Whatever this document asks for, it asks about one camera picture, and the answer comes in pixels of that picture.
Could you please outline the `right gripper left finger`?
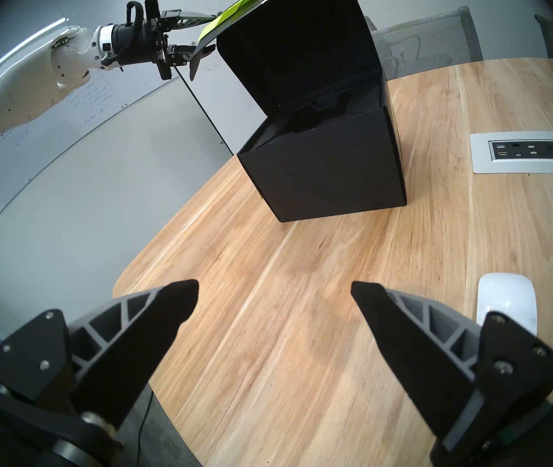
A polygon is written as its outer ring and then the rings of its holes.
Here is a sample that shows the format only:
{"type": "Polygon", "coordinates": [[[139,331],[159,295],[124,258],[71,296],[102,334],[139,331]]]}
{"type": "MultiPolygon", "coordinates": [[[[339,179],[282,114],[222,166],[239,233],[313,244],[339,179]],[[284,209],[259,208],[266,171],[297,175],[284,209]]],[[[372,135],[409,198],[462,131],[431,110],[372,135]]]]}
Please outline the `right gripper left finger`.
{"type": "Polygon", "coordinates": [[[185,279],[71,324],[48,309],[1,341],[0,466],[117,464],[118,429],[198,299],[185,279]]]}

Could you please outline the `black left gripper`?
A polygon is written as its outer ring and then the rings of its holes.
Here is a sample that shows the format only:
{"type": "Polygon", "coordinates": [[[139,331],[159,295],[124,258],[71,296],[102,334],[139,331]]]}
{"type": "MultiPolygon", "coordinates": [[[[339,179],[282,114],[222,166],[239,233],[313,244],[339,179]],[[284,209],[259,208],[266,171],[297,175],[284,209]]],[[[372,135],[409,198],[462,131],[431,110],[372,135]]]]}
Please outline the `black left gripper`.
{"type": "Polygon", "coordinates": [[[161,12],[158,0],[126,4],[126,22],[114,24],[111,32],[111,64],[119,66],[139,63],[156,64],[162,80],[171,80],[171,65],[187,65],[196,45],[168,46],[168,63],[165,57],[167,39],[171,30],[204,26],[217,18],[213,14],[184,12],[179,9],[161,12]]]}

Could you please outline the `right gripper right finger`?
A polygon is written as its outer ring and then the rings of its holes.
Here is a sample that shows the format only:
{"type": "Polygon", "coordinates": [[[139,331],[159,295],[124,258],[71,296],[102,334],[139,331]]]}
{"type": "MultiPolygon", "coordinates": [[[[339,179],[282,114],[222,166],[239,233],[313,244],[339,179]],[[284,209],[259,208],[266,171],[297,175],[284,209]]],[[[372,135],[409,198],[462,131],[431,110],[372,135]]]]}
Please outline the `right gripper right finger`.
{"type": "Polygon", "coordinates": [[[553,348],[505,313],[483,325],[435,301],[352,282],[378,349],[435,437],[433,466],[536,466],[553,420],[553,348]]]}

